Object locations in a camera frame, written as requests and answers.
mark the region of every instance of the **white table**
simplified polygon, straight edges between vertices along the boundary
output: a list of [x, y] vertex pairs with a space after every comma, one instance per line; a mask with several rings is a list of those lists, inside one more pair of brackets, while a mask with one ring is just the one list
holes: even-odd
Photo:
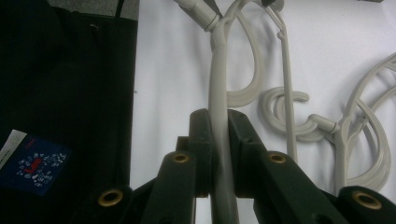
[[[225, 13], [232, 1], [217, 1]], [[262, 92], [283, 86], [277, 27], [261, 8], [247, 5], [244, 15], [262, 46], [265, 81]], [[187, 136], [190, 113], [208, 105], [211, 50], [205, 33], [172, 0], [140, 2], [136, 51], [131, 186], [154, 178], [163, 156], [176, 148], [178, 136]], [[376, 64], [396, 52], [396, 1], [371, 3], [355, 0], [290, 0], [281, 12], [288, 28], [293, 89], [311, 96], [295, 103], [302, 123], [313, 113], [338, 121], [359, 80]], [[230, 32], [227, 69], [229, 90], [245, 87], [253, 74], [248, 40], [236, 21]], [[381, 77], [367, 89], [394, 86], [396, 74]], [[260, 99], [237, 108], [245, 113], [269, 150], [286, 152], [285, 137], [262, 122]], [[377, 111], [392, 149], [392, 167], [380, 193], [396, 203], [396, 98]], [[365, 146], [364, 138], [358, 147]], [[299, 164], [320, 188], [333, 192], [334, 155], [322, 140], [299, 143]], [[357, 153], [350, 175], [370, 166], [369, 151]], [[197, 222], [210, 222], [209, 200], [198, 200]], [[252, 200], [239, 200], [241, 223], [257, 223]]]

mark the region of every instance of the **brass grommet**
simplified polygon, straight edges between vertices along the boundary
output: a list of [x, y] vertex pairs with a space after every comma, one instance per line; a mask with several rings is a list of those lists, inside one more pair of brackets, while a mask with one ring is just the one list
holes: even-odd
[[382, 203], [370, 194], [364, 193], [363, 191], [356, 190], [352, 192], [352, 198], [361, 206], [366, 208], [378, 210], [382, 208]]
[[272, 162], [276, 162], [276, 163], [283, 163], [283, 162], [285, 162], [286, 161], [286, 158], [283, 156], [283, 155], [281, 155], [281, 154], [278, 154], [278, 153], [270, 153], [270, 160], [272, 161]]
[[175, 162], [186, 162], [190, 159], [190, 157], [186, 154], [178, 153], [173, 157], [173, 161]]
[[119, 189], [108, 189], [104, 191], [98, 199], [99, 205], [103, 207], [114, 206], [123, 198], [123, 192]]

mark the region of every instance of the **black fabric bag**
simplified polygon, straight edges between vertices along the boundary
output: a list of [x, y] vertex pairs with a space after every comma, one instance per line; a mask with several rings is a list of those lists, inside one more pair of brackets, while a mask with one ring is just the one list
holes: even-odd
[[129, 184], [136, 25], [0, 1], [0, 145], [18, 130], [71, 150], [44, 195], [0, 179], [0, 223], [67, 223], [92, 190]]

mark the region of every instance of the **blue label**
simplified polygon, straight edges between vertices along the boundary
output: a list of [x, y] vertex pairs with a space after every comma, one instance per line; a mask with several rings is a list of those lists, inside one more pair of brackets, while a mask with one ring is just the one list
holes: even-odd
[[0, 170], [0, 186], [44, 195], [71, 150], [28, 134]]

